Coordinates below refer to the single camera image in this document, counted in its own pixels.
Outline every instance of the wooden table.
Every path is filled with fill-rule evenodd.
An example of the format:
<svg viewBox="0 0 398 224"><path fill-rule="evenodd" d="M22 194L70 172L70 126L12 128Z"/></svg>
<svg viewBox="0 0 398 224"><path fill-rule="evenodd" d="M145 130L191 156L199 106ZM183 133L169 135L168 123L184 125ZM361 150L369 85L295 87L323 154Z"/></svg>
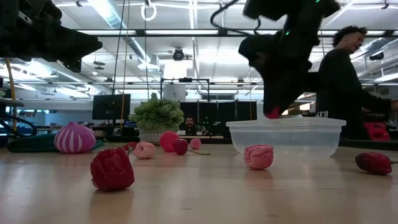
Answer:
<svg viewBox="0 0 398 224"><path fill-rule="evenodd" d="M102 193L91 184L92 154L0 153L1 224L375 224L398 220L398 170L361 172L339 148L275 152L267 170L248 170L232 145L202 145L211 156L130 156L136 183ZM382 151L391 159L398 152Z"/></svg>

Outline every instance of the computer monitor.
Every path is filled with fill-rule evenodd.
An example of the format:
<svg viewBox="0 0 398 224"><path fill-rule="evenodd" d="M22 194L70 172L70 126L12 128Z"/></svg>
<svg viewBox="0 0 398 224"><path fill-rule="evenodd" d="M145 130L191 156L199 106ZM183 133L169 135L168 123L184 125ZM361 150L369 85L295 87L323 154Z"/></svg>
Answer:
<svg viewBox="0 0 398 224"><path fill-rule="evenodd" d="M130 94L124 95L102 95L94 96L93 100L93 119L121 119L123 107L123 119L127 119L130 114Z"/></svg>

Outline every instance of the pink onion plush toy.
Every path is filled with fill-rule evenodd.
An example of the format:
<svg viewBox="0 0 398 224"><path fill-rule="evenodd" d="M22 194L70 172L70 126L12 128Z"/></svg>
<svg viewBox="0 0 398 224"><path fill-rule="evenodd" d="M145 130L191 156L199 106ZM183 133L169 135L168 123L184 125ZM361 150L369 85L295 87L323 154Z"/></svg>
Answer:
<svg viewBox="0 0 398 224"><path fill-rule="evenodd" d="M87 127L69 122L55 135L55 147L67 154L84 153L95 145L95 134Z"/></svg>
<svg viewBox="0 0 398 224"><path fill-rule="evenodd" d="M174 152L173 143L179 139L177 133L173 131L166 131L160 136L159 144L165 152Z"/></svg>
<svg viewBox="0 0 398 224"><path fill-rule="evenodd" d="M244 162L249 169L266 169L273 160L274 148L270 145L255 145L244 149Z"/></svg>
<svg viewBox="0 0 398 224"><path fill-rule="evenodd" d="M138 159L151 159L155 155L156 147L149 142L139 142L133 150Z"/></svg>
<svg viewBox="0 0 398 224"><path fill-rule="evenodd" d="M189 145L191 145L192 149L200 149L201 141L200 139L192 139Z"/></svg>

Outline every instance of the curly hair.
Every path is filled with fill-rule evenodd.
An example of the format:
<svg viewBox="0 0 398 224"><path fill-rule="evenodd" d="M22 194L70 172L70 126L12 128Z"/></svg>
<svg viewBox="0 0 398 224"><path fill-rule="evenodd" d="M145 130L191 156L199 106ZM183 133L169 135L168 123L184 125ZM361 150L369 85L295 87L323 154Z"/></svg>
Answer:
<svg viewBox="0 0 398 224"><path fill-rule="evenodd" d="M333 37L333 46L336 47L345 35L352 34L355 32L360 32L363 35L366 35L368 33L365 27L357 27L357 26L344 27L341 30L339 30Z"/></svg>

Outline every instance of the plastic container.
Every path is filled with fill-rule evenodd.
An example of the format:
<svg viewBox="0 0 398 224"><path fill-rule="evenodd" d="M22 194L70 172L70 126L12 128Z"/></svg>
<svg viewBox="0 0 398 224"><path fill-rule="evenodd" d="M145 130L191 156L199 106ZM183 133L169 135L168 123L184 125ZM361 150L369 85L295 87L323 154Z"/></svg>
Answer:
<svg viewBox="0 0 398 224"><path fill-rule="evenodd" d="M276 151L325 152L332 155L346 121L330 118L285 118L227 122L234 147L269 144Z"/></svg>

